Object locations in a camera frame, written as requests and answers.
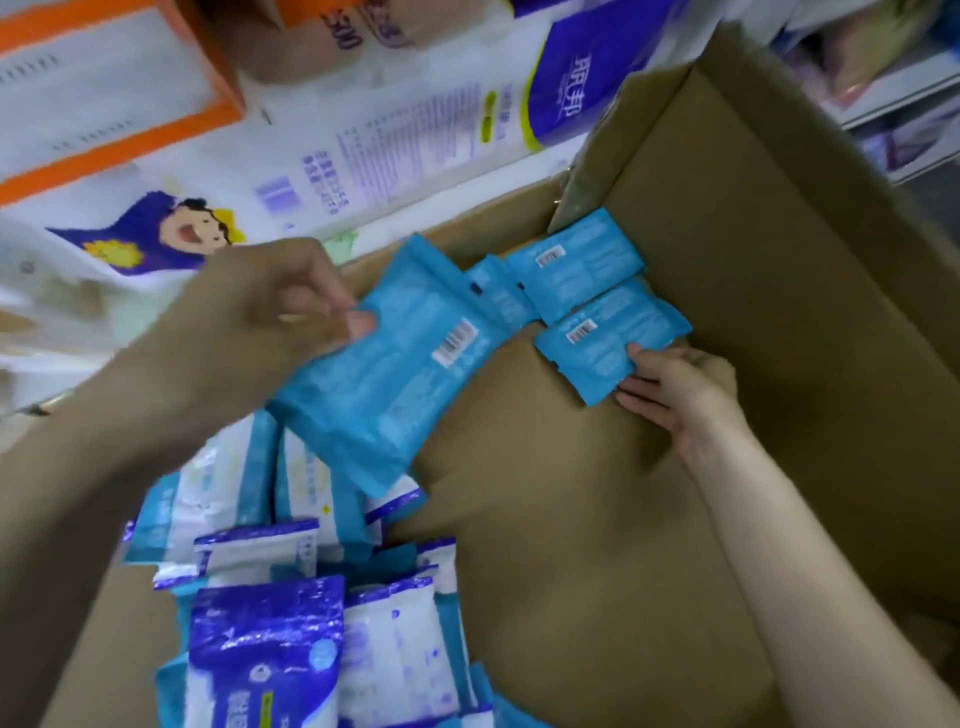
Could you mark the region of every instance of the hand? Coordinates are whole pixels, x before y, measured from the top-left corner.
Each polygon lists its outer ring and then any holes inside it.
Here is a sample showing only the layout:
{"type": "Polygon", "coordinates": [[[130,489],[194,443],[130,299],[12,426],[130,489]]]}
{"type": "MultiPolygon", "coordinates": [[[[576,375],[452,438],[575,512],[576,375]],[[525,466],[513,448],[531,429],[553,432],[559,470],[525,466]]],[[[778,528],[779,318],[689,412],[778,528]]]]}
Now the hand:
{"type": "Polygon", "coordinates": [[[648,352],[627,347],[636,374],[620,382],[616,400],[673,436],[688,470],[726,434],[753,435],[736,401],[736,377],[726,359],[677,348],[648,352]]]}
{"type": "Polygon", "coordinates": [[[189,457],[299,366],[371,333],[375,318],[355,305],[316,240],[223,250],[64,409],[189,457]]]}

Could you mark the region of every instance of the barcode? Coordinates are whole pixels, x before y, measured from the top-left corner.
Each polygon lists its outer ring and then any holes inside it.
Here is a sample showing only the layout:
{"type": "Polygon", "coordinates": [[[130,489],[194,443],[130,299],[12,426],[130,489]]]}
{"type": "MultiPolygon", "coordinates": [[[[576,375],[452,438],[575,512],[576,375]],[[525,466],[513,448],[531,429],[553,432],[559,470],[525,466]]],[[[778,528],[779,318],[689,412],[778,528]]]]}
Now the barcode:
{"type": "Polygon", "coordinates": [[[591,331],[596,331],[596,328],[597,325],[593,323],[593,319],[586,319],[582,324],[567,334],[566,338],[570,340],[571,344],[576,344],[591,331]]]}
{"type": "Polygon", "coordinates": [[[272,215],[282,215],[284,212],[303,207],[300,195],[290,184],[289,177],[278,177],[271,182],[254,187],[253,191],[272,215]]]}
{"type": "Polygon", "coordinates": [[[564,255],[566,255],[564,246],[555,245],[550,250],[537,256],[537,265],[542,268],[545,265],[549,265],[554,260],[560,260],[562,257],[564,257],[564,255]]]}
{"type": "Polygon", "coordinates": [[[433,360],[445,369],[452,367],[476,337],[476,327],[467,319],[461,320],[433,352],[433,360]]]}

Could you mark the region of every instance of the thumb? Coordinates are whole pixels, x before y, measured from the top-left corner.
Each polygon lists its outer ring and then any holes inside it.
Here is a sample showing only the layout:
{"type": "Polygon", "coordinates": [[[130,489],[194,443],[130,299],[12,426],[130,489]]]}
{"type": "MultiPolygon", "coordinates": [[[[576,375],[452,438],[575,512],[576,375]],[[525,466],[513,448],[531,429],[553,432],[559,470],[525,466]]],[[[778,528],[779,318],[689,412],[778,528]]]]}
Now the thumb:
{"type": "Polygon", "coordinates": [[[333,312],[281,321],[278,333],[294,364],[334,353],[376,329],[376,317],[369,311],[333,312]]]}

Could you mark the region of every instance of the person's right hand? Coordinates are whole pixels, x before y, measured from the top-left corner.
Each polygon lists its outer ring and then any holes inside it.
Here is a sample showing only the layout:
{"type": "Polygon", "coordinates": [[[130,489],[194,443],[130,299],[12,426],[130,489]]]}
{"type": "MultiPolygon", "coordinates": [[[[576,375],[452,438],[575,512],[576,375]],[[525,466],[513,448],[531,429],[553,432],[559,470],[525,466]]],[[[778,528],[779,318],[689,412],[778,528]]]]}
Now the person's right hand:
{"type": "Polygon", "coordinates": [[[752,436],[736,401],[733,366],[696,349],[646,351],[630,344],[636,373],[620,382],[616,400],[673,436],[674,450],[692,470],[727,434],[752,436]]]}

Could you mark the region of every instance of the white shelf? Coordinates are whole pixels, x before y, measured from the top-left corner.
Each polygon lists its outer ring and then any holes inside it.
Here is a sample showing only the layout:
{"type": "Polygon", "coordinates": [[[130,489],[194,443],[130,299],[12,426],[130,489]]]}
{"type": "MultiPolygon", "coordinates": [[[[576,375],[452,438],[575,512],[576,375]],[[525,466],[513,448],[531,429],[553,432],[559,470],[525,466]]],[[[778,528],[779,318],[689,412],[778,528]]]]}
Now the white shelf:
{"type": "Polygon", "coordinates": [[[960,85],[960,58],[935,41],[925,40],[850,106],[842,109],[827,101],[824,110],[844,129],[853,129],[953,85],[960,85]]]}

